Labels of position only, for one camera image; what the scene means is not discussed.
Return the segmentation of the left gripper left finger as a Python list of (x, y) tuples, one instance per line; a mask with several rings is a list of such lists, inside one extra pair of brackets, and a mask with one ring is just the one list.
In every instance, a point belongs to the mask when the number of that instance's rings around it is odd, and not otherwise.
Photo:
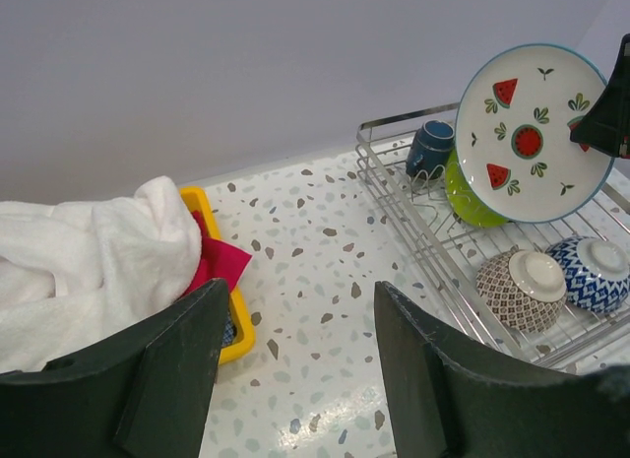
[(2, 374), (2, 456), (198, 456), (227, 308), (214, 279), (39, 372)]

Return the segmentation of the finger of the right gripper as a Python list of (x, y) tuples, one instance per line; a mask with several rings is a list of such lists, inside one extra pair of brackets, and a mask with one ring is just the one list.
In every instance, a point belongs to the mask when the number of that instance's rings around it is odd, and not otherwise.
[(621, 39), (611, 77), (570, 140), (613, 158), (629, 158), (629, 34)]

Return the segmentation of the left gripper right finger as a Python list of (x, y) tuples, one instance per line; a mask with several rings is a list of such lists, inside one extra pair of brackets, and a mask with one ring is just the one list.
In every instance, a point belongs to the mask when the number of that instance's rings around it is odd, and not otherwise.
[(389, 282), (374, 316), (398, 456), (628, 456), (628, 366), (572, 375), (517, 360)]

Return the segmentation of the watermelon pattern white plate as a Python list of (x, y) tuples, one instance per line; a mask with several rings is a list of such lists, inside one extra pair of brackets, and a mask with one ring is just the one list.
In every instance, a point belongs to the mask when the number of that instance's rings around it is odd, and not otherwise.
[(605, 86), (591, 61), (559, 45), (520, 45), (488, 61), (455, 122), (459, 167), (475, 196), (528, 224), (562, 219), (589, 202), (614, 160), (570, 136)]

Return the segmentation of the red patterned small dish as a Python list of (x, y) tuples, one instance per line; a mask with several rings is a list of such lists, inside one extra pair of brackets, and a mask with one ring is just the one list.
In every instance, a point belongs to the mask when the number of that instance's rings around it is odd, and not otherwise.
[(516, 246), (478, 269), (475, 287), (497, 320), (521, 332), (551, 328), (567, 300), (564, 273), (551, 256)]

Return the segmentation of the blue patterned bowl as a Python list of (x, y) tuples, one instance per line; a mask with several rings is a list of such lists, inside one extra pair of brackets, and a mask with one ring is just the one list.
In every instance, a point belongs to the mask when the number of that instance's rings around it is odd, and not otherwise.
[(618, 310), (629, 296), (629, 258), (617, 244), (570, 236), (544, 251), (564, 273), (567, 301), (594, 314)]

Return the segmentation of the lime green plate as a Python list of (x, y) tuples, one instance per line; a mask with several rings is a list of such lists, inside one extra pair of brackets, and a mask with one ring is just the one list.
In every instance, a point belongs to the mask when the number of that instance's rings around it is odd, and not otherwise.
[(494, 228), (508, 223), (473, 193), (459, 166), (456, 150), (451, 152), (446, 162), (444, 180), (447, 199), (454, 214), (463, 222), (476, 228)]

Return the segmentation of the wire dish rack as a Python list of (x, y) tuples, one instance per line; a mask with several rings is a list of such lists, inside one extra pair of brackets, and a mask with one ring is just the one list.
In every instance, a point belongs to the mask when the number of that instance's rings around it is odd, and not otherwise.
[(524, 333), (502, 325), (475, 290), (481, 264), (514, 248), (542, 251), (570, 235), (628, 248), (628, 178), (614, 170), (591, 202), (560, 221), (471, 226), (451, 208), (443, 178), (411, 179), (405, 172), (416, 129), (431, 118), (452, 122), (456, 108), (450, 103), (367, 121), (356, 132), (359, 176), (432, 289), (437, 314), (486, 346), (543, 367), (585, 374), (628, 363), (627, 304), (609, 314), (566, 305), (551, 328)]

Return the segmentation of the dark blue mug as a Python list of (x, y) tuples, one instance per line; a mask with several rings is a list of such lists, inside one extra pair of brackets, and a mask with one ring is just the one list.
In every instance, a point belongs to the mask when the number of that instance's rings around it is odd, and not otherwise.
[(436, 179), (454, 148), (454, 128), (442, 120), (427, 120), (415, 132), (406, 159), (409, 178)]

